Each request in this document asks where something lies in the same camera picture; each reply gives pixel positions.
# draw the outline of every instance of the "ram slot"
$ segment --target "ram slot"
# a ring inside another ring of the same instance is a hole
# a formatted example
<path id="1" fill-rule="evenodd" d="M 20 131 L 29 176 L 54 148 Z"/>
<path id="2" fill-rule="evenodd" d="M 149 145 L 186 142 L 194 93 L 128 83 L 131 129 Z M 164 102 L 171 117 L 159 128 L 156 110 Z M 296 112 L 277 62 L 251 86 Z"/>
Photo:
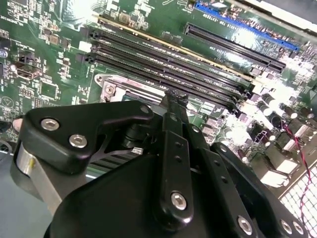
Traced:
<path id="1" fill-rule="evenodd" d="M 139 50 L 140 52 L 147 53 L 157 58 L 161 58 L 162 60 L 172 61 L 173 63 L 179 66 L 185 67 L 188 70 L 192 70 L 196 73 L 200 73 L 204 75 L 205 77 L 208 77 L 210 80 L 216 80 L 220 83 L 226 84 L 228 87 L 232 87 L 233 89 L 236 89 L 240 92 L 246 89 L 245 84 L 239 83 L 234 80 L 230 80 L 228 78 L 225 78 L 219 75 L 219 74 L 222 74 L 222 75 L 227 74 L 228 76 L 236 77 L 232 73 L 227 72 L 223 69 L 214 67 L 212 65 L 203 63 L 196 59 L 192 59 L 191 57 L 181 55 L 180 53 L 177 53 L 176 51 L 172 51 L 168 48 L 165 48 L 153 42 L 141 45 L 140 43 L 137 42 L 140 39 L 135 36 L 133 37 L 136 38 L 136 41 L 133 41 L 128 38 L 123 38 L 112 33 L 104 33 L 102 31 L 94 31 L 92 33 L 92 37 L 94 40 L 99 42 L 106 41 L 109 43 L 120 44 L 122 46 L 126 46 L 134 50 Z"/>
<path id="2" fill-rule="evenodd" d="M 234 92 L 232 90 L 225 91 L 217 84 L 210 85 L 209 83 L 204 82 L 202 79 L 194 75 L 186 75 L 186 69 L 181 69 L 177 66 L 175 67 L 172 65 L 172 63 L 164 64 L 164 62 L 157 59 L 149 60 L 147 58 L 142 58 L 140 55 L 137 55 L 137 53 L 132 54 L 123 50 L 110 48 L 109 46 L 99 47 L 98 50 L 103 53 L 114 54 L 117 57 L 121 57 L 123 60 L 130 60 L 142 65 L 147 65 L 148 67 L 153 67 L 155 68 L 155 70 L 158 70 L 161 73 L 164 73 L 171 77 L 177 77 L 179 80 L 182 80 L 188 84 L 195 84 L 199 87 L 201 86 L 207 88 L 209 91 L 219 93 L 223 98 L 227 98 L 228 100 L 232 100 L 233 98 L 235 100 L 243 100 L 243 97 L 239 92 Z"/>
<path id="3" fill-rule="evenodd" d="M 236 52 L 242 58 L 252 59 L 258 62 L 260 65 L 265 65 L 265 67 L 271 67 L 276 72 L 282 72 L 286 67 L 286 64 L 279 62 L 271 57 L 267 57 L 263 54 L 257 53 L 256 51 L 250 50 L 246 47 L 240 46 L 232 41 L 229 41 L 223 37 L 217 36 L 212 32 L 209 32 L 203 28 L 195 26 L 193 24 L 187 23 L 185 28 L 185 35 L 190 36 L 194 39 L 204 42 L 210 46 L 222 49 L 227 49 L 226 51 Z"/>
<path id="4" fill-rule="evenodd" d="M 206 101 L 212 102 L 222 107 L 226 107 L 230 111 L 236 109 L 235 103 L 231 100 L 224 99 L 220 97 L 218 94 L 208 92 L 208 89 L 197 87 L 194 84 L 184 83 L 175 77 L 169 77 L 167 75 L 161 74 L 151 68 L 137 67 L 132 63 L 126 63 L 121 59 L 116 59 L 116 56 L 110 54 L 108 55 L 102 53 L 101 55 L 95 55 L 91 58 L 94 59 L 97 63 L 119 68 L 122 72 L 125 72 L 127 74 L 133 74 L 136 77 L 139 77 L 140 79 L 150 81 L 152 80 L 166 88 L 174 88 L 182 91 L 185 94 L 192 94 L 195 97 L 204 99 Z"/>

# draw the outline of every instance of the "expansion slot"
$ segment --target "expansion slot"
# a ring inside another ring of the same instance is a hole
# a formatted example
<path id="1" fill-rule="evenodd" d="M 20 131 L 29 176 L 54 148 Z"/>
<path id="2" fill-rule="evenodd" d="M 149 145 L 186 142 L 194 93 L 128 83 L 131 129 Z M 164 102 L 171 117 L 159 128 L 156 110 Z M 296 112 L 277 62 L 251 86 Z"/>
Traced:
<path id="1" fill-rule="evenodd" d="M 229 41 L 223 37 L 219 37 L 210 31 L 190 23 L 187 23 L 186 25 L 185 34 L 218 49 L 226 49 L 227 52 L 239 55 L 240 57 L 249 60 L 252 63 L 257 62 L 259 66 L 264 66 L 265 68 L 269 67 L 279 73 L 281 73 L 286 67 L 286 64 L 282 62 L 257 53 L 256 51 L 250 50 L 246 47 L 240 46 L 232 41 Z"/>
<path id="2" fill-rule="evenodd" d="M 209 82 L 210 84 L 219 85 L 222 88 L 231 88 L 232 90 L 237 90 L 239 92 L 243 92 L 245 90 L 245 86 L 237 83 L 235 81 L 232 81 L 230 79 L 226 79 L 222 76 L 216 75 L 214 73 L 211 73 L 210 71 L 206 71 L 205 69 L 201 69 L 198 66 L 192 65 L 187 63 L 184 60 L 180 60 L 177 58 L 174 58 L 173 56 L 175 54 L 172 54 L 172 56 L 167 55 L 166 53 L 161 53 L 159 51 L 155 51 L 153 48 L 149 48 L 148 46 L 140 45 L 136 42 L 133 42 L 131 40 L 128 40 L 126 38 L 121 38 L 116 35 L 112 34 L 105 34 L 105 33 L 96 33 L 94 32 L 92 34 L 94 36 L 94 39 L 96 39 L 99 42 L 109 42 L 111 44 L 118 44 L 122 47 L 128 48 L 130 50 L 133 50 L 135 52 L 139 52 L 140 54 L 144 54 L 149 58 L 154 58 L 156 60 L 164 61 L 168 64 L 175 65 L 176 68 L 179 68 L 182 70 L 182 72 L 188 72 L 190 75 L 197 75 L 199 76 L 200 80 L 203 80 L 205 82 Z"/>
<path id="3" fill-rule="evenodd" d="M 275 39 L 275 38 L 271 37 L 270 35 L 268 35 L 268 34 L 266 34 L 264 32 L 261 32 L 261 31 L 255 29 L 255 28 L 252 28 L 252 27 L 248 26 L 247 24 L 242 23 L 242 22 L 240 22 L 238 20 L 234 20 L 234 19 L 232 19 L 230 17 L 224 17 L 224 16 L 220 15 L 219 12 L 217 12 L 215 10 L 212 10 L 212 9 L 210 9 L 207 6 L 204 6 L 204 5 L 200 4 L 199 2 L 197 2 L 195 4 L 195 8 L 200 10 L 200 11 L 202 11 L 202 12 L 206 12 L 207 14 L 209 14 L 211 16 L 214 16 L 214 17 L 216 17 L 218 19 L 221 19 L 221 20 L 223 20 L 223 21 L 225 21 L 227 23 L 230 23 L 230 24 L 235 25 L 237 27 L 241 27 L 241 28 L 244 28 L 244 29 L 246 29 L 248 31 L 251 31 L 255 35 L 261 36 L 261 37 L 263 37 L 263 38 L 265 38 L 265 39 L 267 39 L 267 40 L 269 40 L 271 42 L 274 42 L 276 44 L 279 44 L 279 45 L 281 45 L 281 46 L 283 46 L 285 48 L 289 48 L 289 49 L 291 49 L 293 51 L 298 51 L 299 50 L 299 48 L 297 46 L 294 46 L 293 44 L 290 44 L 290 43 L 288 43 L 286 41 L 283 41 L 283 40 L 280 40 L 280 39 Z"/>
<path id="4" fill-rule="evenodd" d="M 238 76 L 240 76 L 241 78 L 243 78 L 243 79 L 245 79 L 245 80 L 247 80 L 247 81 L 249 81 L 249 82 L 254 81 L 254 79 L 253 79 L 252 77 L 250 77 L 250 76 L 247 76 L 247 75 L 244 75 L 244 74 L 242 74 L 242 73 L 239 73 L 239 72 L 237 72 L 237 71 L 235 71 L 235 70 L 232 70 L 232 69 L 230 69 L 230 68 L 228 68 L 228 67 L 226 67 L 226 66 L 224 66 L 224 65 L 220 65 L 220 64 L 218 64 L 218 63 L 216 63 L 216 62 L 213 62 L 213 61 L 211 61 L 211 60 L 209 60 L 209 59 L 206 59 L 206 58 L 204 58 L 204 57 L 202 57 L 202 56 L 200 56 L 200 55 L 197 55 L 197 54 L 195 54 L 195 53 L 193 53 L 193 52 L 191 52 L 191 51 L 188 51 L 187 49 L 174 46 L 174 45 L 169 44 L 169 43 L 167 43 L 167 42 L 165 42 L 165 41 L 162 41 L 162 40 L 157 39 L 157 38 L 155 38 L 155 37 L 152 37 L 152 36 L 150 36 L 150 35 L 148 35 L 148 34 L 145 34 L 145 33 L 143 33 L 143 32 L 140 32 L 140 31 L 137 31 L 137 30 L 132 29 L 132 28 L 130 28 L 130 27 L 127 27 L 127 26 L 125 26 L 125 25 L 122 25 L 122 24 L 113 22 L 113 21 L 111 21 L 111 20 L 109 20 L 109 19 L 106 19 L 106 18 L 104 18 L 104 17 L 101 17 L 101 16 L 95 16 L 95 17 L 98 19 L 98 23 L 101 24 L 101 25 L 107 26 L 108 24 L 110 24 L 110 25 L 116 26 L 116 27 L 118 27 L 118 28 L 124 29 L 125 31 L 128 31 L 128 32 L 131 32 L 131 33 L 133 33 L 133 34 L 136 34 L 136 35 L 138 35 L 138 36 L 140 36 L 140 37 L 144 37 L 145 39 L 149 39 L 150 41 L 159 43 L 159 44 L 161 44 L 162 46 L 166 46 L 166 47 L 175 49 L 175 50 L 177 50 L 177 51 L 179 51 L 179 52 L 181 52 L 181 53 L 183 53 L 183 54 L 186 54 L 186 55 L 188 55 L 188 56 L 192 56 L 192 57 L 194 57 L 195 59 L 199 59 L 199 60 L 201 60 L 202 62 L 208 63 L 208 64 L 210 64 L 210 65 L 212 65 L 212 66 L 217 67 L 217 68 L 221 68 L 222 70 L 225 70 L 226 72 L 230 72 L 230 73 L 233 73 L 233 74 L 235 74 L 235 75 L 238 75 Z"/>
<path id="5" fill-rule="evenodd" d="M 123 62 L 121 59 L 116 59 L 113 55 L 94 55 L 86 59 L 90 62 L 97 62 L 103 65 L 111 65 L 116 68 L 120 68 L 120 71 L 127 74 L 133 74 L 136 77 L 142 78 L 144 80 L 152 80 L 161 86 L 167 88 L 175 88 L 184 93 L 190 93 L 195 97 L 204 99 L 208 102 L 212 102 L 221 107 L 228 108 L 229 110 L 236 109 L 235 103 L 232 100 L 221 97 L 218 94 L 210 92 L 208 89 L 197 86 L 195 84 L 189 84 L 178 80 L 176 77 L 170 77 L 165 74 L 161 74 L 153 69 L 144 67 L 137 67 L 135 64 Z"/>
<path id="6" fill-rule="evenodd" d="M 217 98 L 227 102 L 232 101 L 232 99 L 234 99 L 234 96 L 238 96 L 236 94 L 234 94 L 233 96 L 232 93 L 223 91 L 220 88 L 212 87 L 211 85 L 207 83 L 196 82 L 195 80 L 193 80 L 193 78 L 188 77 L 182 73 L 175 72 L 161 65 L 153 64 L 152 62 L 148 62 L 147 60 L 138 58 L 134 55 L 127 54 L 118 49 L 103 48 L 103 49 L 100 49 L 99 53 L 113 55 L 116 58 L 119 58 L 121 62 L 129 60 L 131 63 L 138 63 L 142 65 L 142 67 L 144 67 L 147 71 L 150 70 L 152 72 L 155 72 L 155 75 L 158 75 L 158 74 L 164 75 L 165 78 L 168 78 L 176 82 L 180 82 L 184 85 L 190 85 L 190 87 L 195 88 L 196 90 L 199 90 L 200 92 L 204 92 L 205 94 L 210 96 L 214 96 L 214 97 L 216 96 Z"/>

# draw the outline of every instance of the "green circuit board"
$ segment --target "green circuit board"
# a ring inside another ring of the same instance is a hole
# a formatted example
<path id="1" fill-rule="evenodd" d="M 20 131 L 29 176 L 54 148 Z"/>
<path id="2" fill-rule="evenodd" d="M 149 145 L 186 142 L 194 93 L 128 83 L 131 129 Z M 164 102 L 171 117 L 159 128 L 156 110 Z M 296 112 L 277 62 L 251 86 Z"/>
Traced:
<path id="1" fill-rule="evenodd" d="M 102 88 L 94 80 L 97 74 L 130 76 L 118 67 L 76 60 L 78 54 L 85 54 L 81 42 L 89 43 L 89 39 L 81 34 L 80 27 L 103 29 L 96 18 L 98 14 L 101 18 L 121 24 L 135 32 L 167 42 L 175 46 L 180 54 L 183 52 L 178 49 L 196 54 L 199 58 L 206 58 L 208 64 L 221 70 L 215 74 L 222 75 L 228 80 L 245 85 L 253 83 L 253 80 L 265 80 L 266 84 L 281 82 L 292 88 L 292 93 L 287 96 L 297 98 L 288 102 L 293 107 L 309 105 L 311 97 L 314 96 L 310 93 L 316 83 L 317 46 L 314 42 L 278 24 L 234 7 L 231 3 L 212 1 L 221 4 L 218 12 L 223 16 L 236 12 L 235 17 L 238 19 L 257 22 L 273 32 L 273 38 L 282 39 L 298 49 L 285 48 L 243 27 L 228 23 L 221 17 L 208 14 L 195 7 L 198 1 L 76 0 L 73 4 L 69 2 L 6 0 L 2 4 L 0 36 L 9 39 L 11 45 L 5 48 L 7 57 L 0 58 L 3 68 L 0 82 L 0 120 L 12 121 L 32 108 L 99 102 Z M 260 73 L 253 71 L 255 66 L 252 62 L 187 36 L 184 30 L 187 23 L 279 60 L 286 64 L 286 68 L 282 73 L 273 73 L 270 79 L 266 76 L 261 78 Z M 39 74 L 30 80 L 16 73 L 17 68 L 24 69 L 17 62 L 25 52 L 33 55 L 32 70 Z M 290 57 L 293 52 L 296 55 L 294 58 Z M 201 107 L 202 103 L 198 103 L 197 110 Z M 200 126 L 203 120 L 202 117 L 194 117 L 191 122 Z M 2 137 L 11 141 L 17 140 L 17 135 L 12 130 Z"/>

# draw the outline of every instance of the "black ram slot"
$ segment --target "black ram slot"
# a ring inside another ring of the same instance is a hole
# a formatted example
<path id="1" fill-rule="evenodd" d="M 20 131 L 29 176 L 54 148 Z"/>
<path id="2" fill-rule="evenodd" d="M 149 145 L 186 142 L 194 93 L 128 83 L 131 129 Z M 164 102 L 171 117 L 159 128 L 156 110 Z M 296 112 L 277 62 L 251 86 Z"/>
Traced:
<path id="1" fill-rule="evenodd" d="M 279 62 L 271 57 L 267 57 L 256 51 L 250 50 L 246 47 L 240 46 L 232 41 L 229 41 L 223 37 L 217 36 L 212 32 L 209 32 L 203 28 L 200 28 L 190 23 L 187 23 L 186 25 L 185 34 L 190 37 L 196 36 L 198 37 L 197 39 L 203 42 L 210 42 L 218 46 L 225 47 L 227 49 L 240 53 L 241 55 L 244 55 L 245 57 L 254 59 L 258 61 L 259 63 L 264 63 L 266 66 L 271 66 L 273 68 L 276 68 L 277 70 L 280 70 L 281 72 L 286 67 L 286 64 L 282 62 Z"/>
<path id="2" fill-rule="evenodd" d="M 177 78 L 180 81 L 184 81 L 188 84 L 192 84 L 193 86 L 195 86 L 196 88 L 198 87 L 205 87 L 210 91 L 214 91 L 215 93 L 219 93 L 222 95 L 222 97 L 228 99 L 228 100 L 232 100 L 233 98 L 235 99 L 243 99 L 243 97 L 237 93 L 234 92 L 229 92 L 229 91 L 224 91 L 221 90 L 221 88 L 218 88 L 216 85 L 210 85 L 208 83 L 202 82 L 200 79 L 196 78 L 196 80 L 194 80 L 193 77 L 191 76 L 187 76 L 183 73 L 179 73 L 171 68 L 166 68 L 165 66 L 161 65 L 161 64 L 156 64 L 155 62 L 151 62 L 151 61 L 147 61 L 145 59 L 142 59 L 138 56 L 129 54 L 127 52 L 121 51 L 119 49 L 113 49 L 113 48 L 109 48 L 109 47 L 102 47 L 99 48 L 99 51 L 102 53 L 106 53 L 106 54 L 113 54 L 116 57 L 121 57 L 123 60 L 130 60 L 132 62 L 136 62 L 142 65 L 146 65 L 147 67 L 152 67 L 155 70 L 160 71 L 161 73 L 164 73 L 166 75 L 169 75 L 171 77 Z"/>
<path id="3" fill-rule="evenodd" d="M 230 111 L 233 109 L 236 109 L 235 104 L 232 102 L 223 101 L 219 98 L 205 95 L 204 93 L 202 93 L 200 91 L 193 90 L 192 88 L 190 88 L 186 85 L 172 82 L 170 80 L 165 79 L 164 77 L 157 76 L 155 74 L 151 74 L 148 71 L 145 71 L 145 70 L 143 71 L 142 69 L 139 69 L 135 66 L 123 63 L 119 60 L 114 59 L 112 56 L 104 57 L 104 56 L 96 55 L 95 60 L 96 60 L 96 62 L 104 64 L 104 65 L 111 65 L 114 67 L 118 67 L 118 68 L 120 68 L 120 70 L 122 72 L 125 72 L 128 74 L 133 73 L 135 76 L 140 77 L 144 80 L 154 80 L 156 83 L 159 83 L 160 85 L 165 86 L 167 88 L 178 89 L 185 94 L 190 93 L 190 94 L 194 95 L 195 97 L 212 102 L 218 106 L 225 107 L 225 108 L 229 109 Z"/>
<path id="4" fill-rule="evenodd" d="M 155 50 L 153 50 L 150 47 L 139 45 L 138 43 L 135 43 L 135 42 L 130 41 L 128 39 L 124 39 L 124 38 L 121 38 L 121 37 L 118 37 L 118 36 L 112 35 L 112 34 L 104 34 L 103 32 L 100 32 L 100 33 L 97 33 L 97 34 L 93 34 L 93 35 L 94 35 L 94 38 L 105 40 L 105 41 L 108 41 L 110 43 L 120 44 L 122 46 L 131 48 L 131 49 L 134 49 L 134 50 L 139 50 L 139 51 L 144 52 L 144 53 L 146 53 L 148 55 L 152 55 L 153 57 L 161 58 L 162 60 L 173 62 L 173 63 L 175 63 L 175 64 L 177 64 L 179 66 L 185 67 L 188 70 L 192 70 L 192 71 L 194 71 L 196 73 L 199 73 L 199 74 L 202 74 L 202 75 L 204 75 L 206 77 L 209 77 L 211 80 L 217 80 L 217 81 L 219 81 L 219 82 L 221 82 L 223 84 L 226 84 L 228 87 L 231 87 L 232 89 L 238 90 L 240 92 L 244 91 L 244 89 L 245 89 L 245 86 L 243 84 L 240 84 L 240 83 L 234 82 L 232 80 L 226 79 L 226 78 L 224 78 L 222 76 L 219 76 L 219 75 L 216 75 L 214 73 L 211 73 L 210 71 L 206 71 L 205 69 L 199 68 L 198 66 L 194 66 L 192 64 L 188 64 L 188 63 L 186 63 L 184 61 L 181 61 L 181 60 L 179 60 L 177 58 L 172 58 L 169 55 L 163 54 L 163 53 L 161 53 L 159 51 L 155 51 Z M 199 64 L 203 64 L 204 66 L 207 66 L 207 67 L 210 67 L 210 68 L 214 68 L 213 66 L 205 64 L 205 63 L 202 63 L 202 62 L 199 62 Z M 224 71 L 222 69 L 219 69 L 219 68 L 215 68 L 215 70 L 221 71 L 223 73 L 228 73 L 228 72 L 226 72 L 226 71 Z"/>

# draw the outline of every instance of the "screw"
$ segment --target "screw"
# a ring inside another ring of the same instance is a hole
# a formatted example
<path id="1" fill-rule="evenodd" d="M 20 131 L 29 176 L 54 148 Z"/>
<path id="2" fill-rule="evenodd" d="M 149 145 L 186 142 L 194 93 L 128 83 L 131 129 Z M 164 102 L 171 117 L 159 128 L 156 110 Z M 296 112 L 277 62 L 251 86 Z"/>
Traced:
<path id="1" fill-rule="evenodd" d="M 184 196 L 178 192 L 172 193 L 171 200 L 173 205 L 178 209 L 178 210 L 185 210 L 187 207 L 187 202 Z"/>
<path id="2" fill-rule="evenodd" d="M 149 108 L 146 106 L 141 106 L 141 111 L 143 111 L 144 113 L 149 113 Z"/>
<path id="3" fill-rule="evenodd" d="M 192 129 L 194 130 L 194 132 L 197 132 L 197 133 L 199 132 L 198 127 L 196 127 L 195 125 L 192 126 Z"/>
<path id="4" fill-rule="evenodd" d="M 280 223 L 281 223 L 283 229 L 284 229 L 288 234 L 292 234 L 292 228 L 289 226 L 289 224 L 286 223 L 286 221 L 280 220 Z"/>
<path id="5" fill-rule="evenodd" d="M 45 130 L 53 131 L 59 128 L 59 123 L 52 118 L 46 118 L 41 121 L 41 126 Z"/>
<path id="6" fill-rule="evenodd" d="M 72 135 L 69 138 L 69 143 L 76 148 L 84 148 L 87 145 L 87 139 L 83 135 Z"/>
<path id="7" fill-rule="evenodd" d="M 238 216 L 238 224 L 239 227 L 244 231 L 245 234 L 247 235 L 252 235 L 252 227 L 250 225 L 250 223 L 247 221 L 247 219 L 245 219 L 242 216 Z"/>
<path id="8" fill-rule="evenodd" d="M 108 85 L 106 86 L 105 91 L 108 95 L 113 95 L 115 93 L 115 88 L 111 85 Z"/>
<path id="9" fill-rule="evenodd" d="M 174 114 L 170 114 L 169 116 L 173 121 L 177 121 L 177 117 Z"/>
<path id="10" fill-rule="evenodd" d="M 297 230 L 297 232 L 298 232 L 299 234 L 301 234 L 301 235 L 304 234 L 303 228 L 302 228 L 297 222 L 294 222 L 294 221 L 293 221 L 293 225 L 294 225 L 294 227 L 295 227 L 295 230 Z"/>
<path id="11" fill-rule="evenodd" d="M 226 147 L 224 147 L 223 145 L 219 145 L 220 149 L 223 151 L 223 152 L 227 152 L 227 149 Z"/>

